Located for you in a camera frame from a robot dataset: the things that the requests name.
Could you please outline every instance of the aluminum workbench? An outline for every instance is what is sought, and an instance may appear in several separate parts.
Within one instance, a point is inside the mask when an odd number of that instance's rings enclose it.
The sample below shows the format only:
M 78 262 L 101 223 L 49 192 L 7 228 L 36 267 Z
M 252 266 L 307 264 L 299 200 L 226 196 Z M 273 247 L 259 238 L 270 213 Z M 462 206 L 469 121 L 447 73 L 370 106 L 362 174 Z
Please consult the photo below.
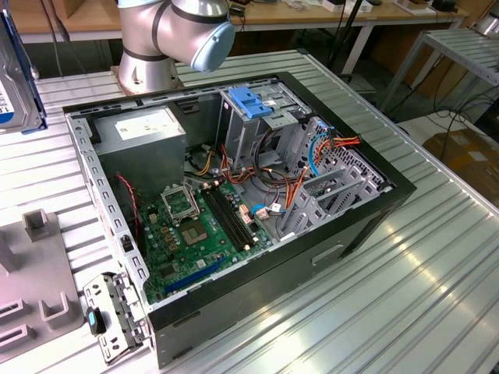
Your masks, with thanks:
M 417 191 L 362 248 L 173 362 L 164 372 L 482 372 L 499 360 L 499 212 L 309 55 L 228 59 L 187 86 L 287 70 Z M 49 128 L 0 136 L 0 224 L 56 212 L 78 290 L 115 270 L 61 107 L 119 97 L 110 72 L 38 84 Z M 84 297 L 80 298 L 83 308 Z M 155 373 L 142 348 L 107 368 L 87 325 L 0 365 L 30 372 Z
M 459 108 L 481 79 L 492 86 L 499 85 L 499 40 L 484 37 L 470 29 L 423 31 L 388 86 L 387 94 L 380 106 L 382 111 L 391 103 L 397 88 L 417 59 L 419 51 L 425 45 L 432 47 L 435 51 L 414 80 L 413 88 L 425 79 L 442 55 L 457 62 L 475 75 L 474 79 L 463 90 L 463 95 L 455 105 L 456 108 Z

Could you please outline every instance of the black plastic latch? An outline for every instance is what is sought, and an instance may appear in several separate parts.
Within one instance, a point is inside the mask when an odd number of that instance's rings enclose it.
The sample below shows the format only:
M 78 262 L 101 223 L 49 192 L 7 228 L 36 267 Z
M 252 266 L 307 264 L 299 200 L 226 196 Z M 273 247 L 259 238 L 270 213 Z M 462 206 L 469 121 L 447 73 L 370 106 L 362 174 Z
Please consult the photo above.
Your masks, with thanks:
M 87 321 L 90 326 L 90 332 L 95 337 L 106 332 L 106 326 L 104 324 L 104 319 L 102 318 L 101 311 L 99 308 L 93 309 L 89 307 L 87 309 Z
M 128 235 L 124 235 L 121 238 L 122 246 L 125 252 L 130 252 L 133 251 L 133 244 L 132 241 L 130 240 L 130 237 Z

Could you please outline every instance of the motherboard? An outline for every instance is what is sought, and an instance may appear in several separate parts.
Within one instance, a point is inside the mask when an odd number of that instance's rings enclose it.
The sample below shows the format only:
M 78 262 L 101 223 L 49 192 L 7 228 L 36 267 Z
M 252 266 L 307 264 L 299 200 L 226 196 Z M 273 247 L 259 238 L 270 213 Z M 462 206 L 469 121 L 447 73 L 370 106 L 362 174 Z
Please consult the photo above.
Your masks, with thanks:
M 189 195 L 199 215 L 178 221 L 183 211 L 191 210 Z M 142 206 L 140 216 L 150 273 L 144 290 L 150 304 L 272 246 L 229 182 L 188 190 L 187 195 L 179 186 Z

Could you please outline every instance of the ram slot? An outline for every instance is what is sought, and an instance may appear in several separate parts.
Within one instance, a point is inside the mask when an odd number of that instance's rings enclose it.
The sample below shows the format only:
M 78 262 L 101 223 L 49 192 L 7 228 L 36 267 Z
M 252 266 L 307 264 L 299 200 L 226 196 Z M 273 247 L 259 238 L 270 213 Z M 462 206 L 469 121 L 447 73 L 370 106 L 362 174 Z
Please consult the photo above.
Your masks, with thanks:
M 202 191 L 201 196 L 238 252 L 243 251 L 246 245 L 253 244 L 251 235 L 218 190 Z

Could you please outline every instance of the table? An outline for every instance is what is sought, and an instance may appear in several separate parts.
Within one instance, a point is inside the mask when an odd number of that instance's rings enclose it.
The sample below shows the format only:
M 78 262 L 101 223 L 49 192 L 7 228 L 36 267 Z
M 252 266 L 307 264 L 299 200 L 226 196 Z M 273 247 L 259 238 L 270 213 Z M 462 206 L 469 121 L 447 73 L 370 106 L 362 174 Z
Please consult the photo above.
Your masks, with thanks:
M 482 372 L 499 359 L 499 211 L 309 55 L 229 58 L 187 86 L 289 71 L 417 190 L 351 256 L 173 362 L 168 373 Z M 38 83 L 48 130 L 0 136 L 0 225 L 55 212 L 76 287 L 115 261 L 76 161 L 62 106 L 121 96 L 110 72 Z M 84 297 L 80 298 L 85 309 Z M 0 365 L 21 372 L 156 373 L 144 347 L 107 368 L 87 325 Z
M 342 73 L 352 73 L 375 26 L 450 23 L 450 28 L 454 29 L 458 28 L 467 16 L 468 13 L 462 9 L 459 9 L 456 14 L 438 12 L 437 15 L 414 16 L 385 0 L 383 5 L 373 7 L 372 12 L 359 13 L 357 15 L 353 26 L 360 26 L 362 29 Z M 51 41 L 48 26 L 43 16 L 34 16 L 29 11 L 12 11 L 12 17 L 25 43 L 45 43 Z M 343 25 L 346 23 L 347 18 L 348 16 L 345 15 L 342 22 Z M 315 6 L 297 11 L 282 2 L 277 4 L 253 3 L 246 7 L 244 30 L 328 28 L 337 27 L 339 20 L 339 12 L 329 12 L 322 7 Z M 235 25 L 242 24 L 242 20 L 238 17 L 232 17 L 232 22 Z M 68 20 L 64 21 L 64 24 L 74 41 L 120 39 L 122 37 L 119 11 L 114 0 L 86 0 Z
M 422 72 L 416 77 L 417 82 L 421 82 L 425 78 L 431 66 L 442 55 L 449 57 L 452 61 L 457 62 L 476 75 L 476 78 L 472 79 L 463 90 L 463 95 L 455 105 L 456 108 L 459 108 L 464 103 L 465 98 L 472 92 L 480 79 L 486 80 L 492 86 L 499 85 L 499 66 L 497 65 L 499 61 L 499 41 L 493 41 L 470 29 L 424 31 L 416 39 L 405 61 L 391 81 L 383 104 L 380 106 L 382 111 L 391 102 L 395 91 L 402 83 L 419 51 L 425 44 L 432 47 L 435 52 L 423 67 Z

